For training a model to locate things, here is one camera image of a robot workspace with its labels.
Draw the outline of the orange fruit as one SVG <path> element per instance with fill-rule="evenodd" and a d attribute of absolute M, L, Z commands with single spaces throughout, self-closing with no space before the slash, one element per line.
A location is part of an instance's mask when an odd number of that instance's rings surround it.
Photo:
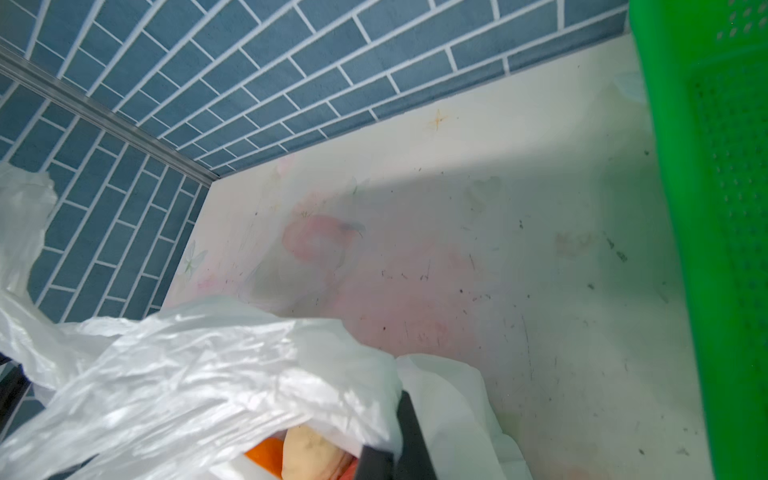
<path fill-rule="evenodd" d="M 270 437 L 245 453 L 245 456 L 277 479 L 282 478 L 284 441 Z"/>

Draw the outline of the green plastic basket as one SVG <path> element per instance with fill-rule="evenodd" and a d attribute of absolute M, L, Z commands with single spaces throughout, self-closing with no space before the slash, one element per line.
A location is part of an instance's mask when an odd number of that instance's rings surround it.
<path fill-rule="evenodd" d="M 767 475 L 767 5 L 633 1 L 713 472 Z"/>

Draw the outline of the white plastic bag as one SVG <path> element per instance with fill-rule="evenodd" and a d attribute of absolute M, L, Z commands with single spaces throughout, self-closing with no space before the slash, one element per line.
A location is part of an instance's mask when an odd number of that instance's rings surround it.
<path fill-rule="evenodd" d="M 527 479 L 480 372 L 433 355 L 394 357 L 334 319 L 282 319 L 208 297 L 142 320 L 52 322 L 27 285 L 57 204 L 50 176 L 1 168 L 1 351 L 41 413 L 1 444 L 5 479 L 248 479 L 245 453 L 306 425 L 358 463 L 399 459 L 407 391 L 437 479 Z"/>

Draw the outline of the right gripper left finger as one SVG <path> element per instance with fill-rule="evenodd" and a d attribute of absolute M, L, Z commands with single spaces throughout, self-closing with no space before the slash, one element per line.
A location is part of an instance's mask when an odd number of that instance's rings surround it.
<path fill-rule="evenodd" d="M 393 480 L 394 456 L 391 452 L 364 446 L 358 458 L 355 480 Z"/>

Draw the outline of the left corner aluminium post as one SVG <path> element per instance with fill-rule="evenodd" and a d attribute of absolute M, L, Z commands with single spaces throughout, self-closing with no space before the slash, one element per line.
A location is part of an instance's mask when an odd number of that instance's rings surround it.
<path fill-rule="evenodd" d="M 219 178 L 4 46 L 1 47 L 1 73 L 205 186 Z"/>

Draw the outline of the beige potato-like fruit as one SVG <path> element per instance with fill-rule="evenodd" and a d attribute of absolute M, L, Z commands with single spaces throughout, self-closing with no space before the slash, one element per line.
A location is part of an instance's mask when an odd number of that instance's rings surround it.
<path fill-rule="evenodd" d="M 306 425 L 287 430 L 283 444 L 284 480 L 340 479 L 354 457 Z"/>

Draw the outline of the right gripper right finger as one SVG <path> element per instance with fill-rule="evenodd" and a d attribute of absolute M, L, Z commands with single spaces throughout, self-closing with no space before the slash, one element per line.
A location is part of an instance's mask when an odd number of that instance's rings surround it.
<path fill-rule="evenodd" d="M 394 463 L 394 480 L 437 480 L 430 454 L 415 412 L 411 396 L 402 392 L 397 409 L 403 446 L 398 460 Z"/>

